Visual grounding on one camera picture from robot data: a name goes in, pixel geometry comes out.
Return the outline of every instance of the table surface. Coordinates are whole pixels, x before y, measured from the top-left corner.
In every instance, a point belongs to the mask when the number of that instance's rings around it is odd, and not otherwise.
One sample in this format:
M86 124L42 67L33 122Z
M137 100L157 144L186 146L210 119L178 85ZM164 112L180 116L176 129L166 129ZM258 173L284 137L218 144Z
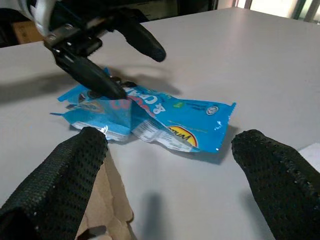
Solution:
M219 154L179 153L134 137L109 144L139 240L274 239L234 161L236 133L258 129L301 149L320 140L320 28L240 8L144 24L167 59L119 33L91 59L111 73L186 99L237 107ZM57 97L76 83L41 42L0 49L0 205L54 147L75 135Z

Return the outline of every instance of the brown paper bag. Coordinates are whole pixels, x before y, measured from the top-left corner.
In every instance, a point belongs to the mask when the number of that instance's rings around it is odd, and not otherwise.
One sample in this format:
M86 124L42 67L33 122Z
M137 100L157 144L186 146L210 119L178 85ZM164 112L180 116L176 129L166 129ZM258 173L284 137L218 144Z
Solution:
M134 240L129 226L132 219L124 184L108 152L96 175L75 239L87 240L101 235L99 240Z

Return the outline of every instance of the yellow logo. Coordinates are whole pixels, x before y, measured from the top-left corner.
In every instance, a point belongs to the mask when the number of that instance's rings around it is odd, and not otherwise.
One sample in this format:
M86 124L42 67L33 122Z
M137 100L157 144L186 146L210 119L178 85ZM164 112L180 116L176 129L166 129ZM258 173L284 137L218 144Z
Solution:
M186 140L192 146L198 146L196 137L188 130L185 130L180 126L169 126L169 129L171 130L171 132L173 132L174 135L176 135L179 138L182 138L183 140Z

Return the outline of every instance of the cardboard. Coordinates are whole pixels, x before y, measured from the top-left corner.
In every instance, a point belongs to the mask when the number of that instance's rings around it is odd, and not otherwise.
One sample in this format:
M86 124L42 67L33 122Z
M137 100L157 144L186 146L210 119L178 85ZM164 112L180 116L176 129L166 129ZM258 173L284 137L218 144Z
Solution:
M129 226L133 217L121 176L108 152L95 178L76 240L95 236L99 240L134 240Z
M19 44L43 40L43 36L38 32L33 21L14 22L12 27Z

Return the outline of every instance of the blue snack wrapper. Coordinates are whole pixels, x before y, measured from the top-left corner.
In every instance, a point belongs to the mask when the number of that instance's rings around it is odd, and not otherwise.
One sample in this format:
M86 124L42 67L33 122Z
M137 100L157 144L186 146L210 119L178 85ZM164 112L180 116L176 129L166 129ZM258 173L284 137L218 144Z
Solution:
M173 150L216 153L236 106L178 99L139 85L124 90L128 99L110 100L79 85L58 98L70 103L61 115L78 129L99 129L108 140L123 142L133 133Z

